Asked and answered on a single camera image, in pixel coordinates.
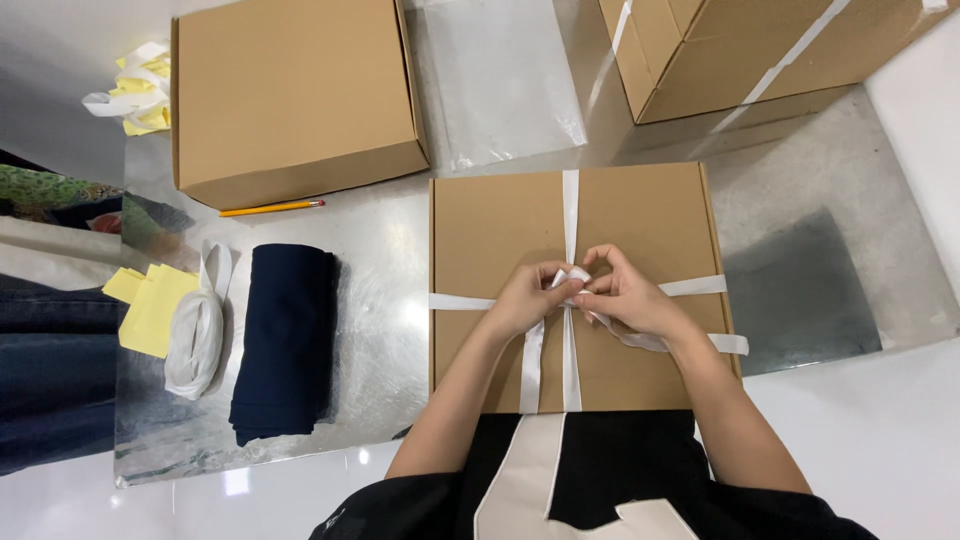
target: navy blue cloth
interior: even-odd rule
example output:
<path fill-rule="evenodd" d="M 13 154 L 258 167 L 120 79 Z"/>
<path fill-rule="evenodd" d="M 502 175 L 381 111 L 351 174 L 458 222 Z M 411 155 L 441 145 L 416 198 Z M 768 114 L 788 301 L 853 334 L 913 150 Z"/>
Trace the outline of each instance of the navy blue cloth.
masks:
<path fill-rule="evenodd" d="M 0 276 L 0 476 L 113 449 L 119 307 Z"/>
<path fill-rule="evenodd" d="M 336 258 L 309 246 L 253 248 L 244 353 L 229 421 L 237 445 L 309 434 L 329 408 Z"/>

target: black shirt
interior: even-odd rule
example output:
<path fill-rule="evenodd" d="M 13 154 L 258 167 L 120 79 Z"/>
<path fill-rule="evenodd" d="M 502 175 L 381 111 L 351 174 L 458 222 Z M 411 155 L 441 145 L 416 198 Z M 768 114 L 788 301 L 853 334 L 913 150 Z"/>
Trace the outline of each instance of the black shirt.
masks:
<path fill-rule="evenodd" d="M 311 540 L 473 538 L 473 515 L 519 418 L 481 416 L 462 473 L 369 485 L 317 526 Z M 568 413 L 549 519 L 598 528 L 618 519 L 618 504 L 667 499 L 701 539 L 874 538 L 819 497 L 711 480 L 693 430 L 689 410 Z"/>

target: hand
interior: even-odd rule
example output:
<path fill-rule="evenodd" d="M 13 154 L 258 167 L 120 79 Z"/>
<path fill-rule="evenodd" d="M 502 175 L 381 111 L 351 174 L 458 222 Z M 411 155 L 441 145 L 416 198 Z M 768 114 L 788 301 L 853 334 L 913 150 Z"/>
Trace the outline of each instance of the hand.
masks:
<path fill-rule="evenodd" d="M 578 307 L 620 319 L 630 328 L 662 337 L 675 338 L 697 329 L 679 306 L 660 288 L 644 278 L 612 244 L 590 248 L 584 257 L 584 266 L 605 258 L 613 273 L 587 284 L 594 294 L 577 295 L 573 302 Z M 586 313 L 592 322 L 593 317 Z"/>
<path fill-rule="evenodd" d="M 580 280 L 567 280 L 557 288 L 546 290 L 558 270 L 572 268 L 572 264 L 556 260 L 520 266 L 504 285 L 484 323 L 507 339 L 532 329 L 564 300 L 584 288 Z"/>

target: folded navy fabric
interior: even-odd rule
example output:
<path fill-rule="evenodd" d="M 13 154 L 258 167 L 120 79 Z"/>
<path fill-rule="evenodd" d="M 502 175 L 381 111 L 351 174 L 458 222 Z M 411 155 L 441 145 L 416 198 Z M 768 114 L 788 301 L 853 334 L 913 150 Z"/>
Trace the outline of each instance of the folded navy fabric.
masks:
<path fill-rule="evenodd" d="M 329 408 L 336 272 L 336 258 L 317 248 L 253 248 L 244 353 L 229 417 L 238 446 L 312 433 Z"/>

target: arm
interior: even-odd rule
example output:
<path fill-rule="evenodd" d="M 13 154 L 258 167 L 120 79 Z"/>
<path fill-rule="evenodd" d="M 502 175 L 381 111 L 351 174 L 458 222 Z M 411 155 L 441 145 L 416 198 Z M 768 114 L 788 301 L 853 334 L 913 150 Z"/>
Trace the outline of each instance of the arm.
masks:
<path fill-rule="evenodd" d="M 598 258 L 605 258 L 613 272 L 587 284 L 595 295 L 579 295 L 574 302 L 663 339 L 684 378 L 717 479 L 739 487 L 812 493 L 790 452 L 704 331 L 615 246 L 591 248 L 584 265 Z"/>
<path fill-rule="evenodd" d="M 396 451 L 385 478 L 452 473 L 464 468 L 496 363 L 507 343 L 534 327 L 583 282 L 570 280 L 544 290 L 568 264 L 521 266 L 464 343 L 420 418 Z"/>

